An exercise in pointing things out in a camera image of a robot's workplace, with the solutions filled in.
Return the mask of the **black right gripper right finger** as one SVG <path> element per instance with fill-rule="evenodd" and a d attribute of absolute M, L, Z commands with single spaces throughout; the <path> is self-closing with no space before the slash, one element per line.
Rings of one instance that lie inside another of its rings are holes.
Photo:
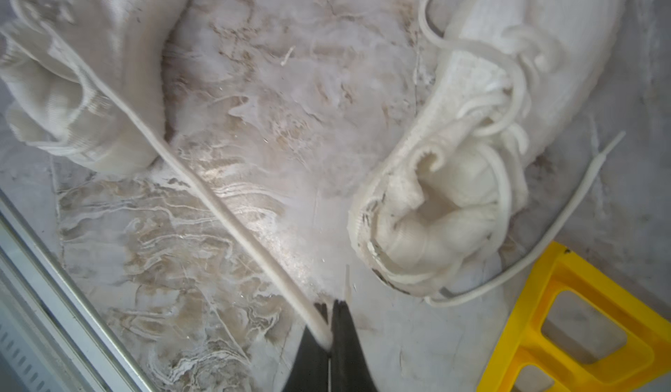
<path fill-rule="evenodd" d="M 349 306 L 335 300 L 331 319 L 330 387 L 339 392 L 377 392 Z"/>

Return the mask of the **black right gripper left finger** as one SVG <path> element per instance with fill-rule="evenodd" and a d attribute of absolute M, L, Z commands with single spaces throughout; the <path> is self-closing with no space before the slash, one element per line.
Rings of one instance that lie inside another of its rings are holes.
<path fill-rule="evenodd" d="M 330 355 L 305 327 L 283 392 L 327 392 Z"/>

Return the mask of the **white sneaker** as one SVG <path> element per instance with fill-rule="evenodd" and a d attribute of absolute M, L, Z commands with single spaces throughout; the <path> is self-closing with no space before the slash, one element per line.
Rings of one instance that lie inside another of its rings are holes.
<path fill-rule="evenodd" d="M 573 197 L 517 264 L 474 289 L 450 283 L 503 246 L 529 199 L 526 168 L 564 131 L 599 82 L 627 0 L 463 0 L 443 31 L 419 3 L 419 29 L 440 50 L 432 92 L 366 178 L 348 231 L 386 285 L 432 306 L 458 306 L 532 264 L 585 198 L 600 152 Z"/>
<path fill-rule="evenodd" d="M 164 45 L 189 0 L 9 0 L 1 77 L 19 138 L 99 173 L 163 159 L 256 261 L 330 350 L 328 323 L 294 280 L 166 142 Z"/>

